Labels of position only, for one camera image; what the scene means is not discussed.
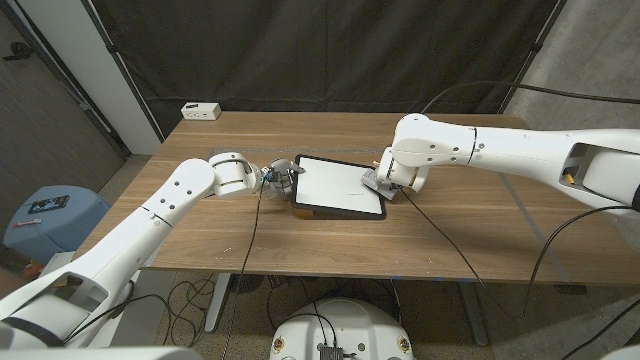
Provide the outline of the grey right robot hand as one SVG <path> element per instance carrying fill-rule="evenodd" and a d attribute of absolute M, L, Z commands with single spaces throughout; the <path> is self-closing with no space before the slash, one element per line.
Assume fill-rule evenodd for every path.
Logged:
<path fill-rule="evenodd" d="M 376 186 L 376 191 L 386 199 L 392 200 L 397 192 L 402 188 L 402 186 L 395 184 L 390 180 L 380 180 L 377 175 L 377 171 L 380 169 L 380 163 L 374 161 L 373 165 L 375 167 L 373 180 Z"/>

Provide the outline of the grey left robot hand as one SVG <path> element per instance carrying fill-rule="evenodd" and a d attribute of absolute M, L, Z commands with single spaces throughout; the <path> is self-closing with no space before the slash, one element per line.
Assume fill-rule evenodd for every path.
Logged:
<path fill-rule="evenodd" d="M 279 158 L 263 167 L 262 171 L 262 194 L 267 198 L 276 195 L 290 196 L 293 192 L 293 175 L 305 173 L 305 169 L 293 161 Z"/>

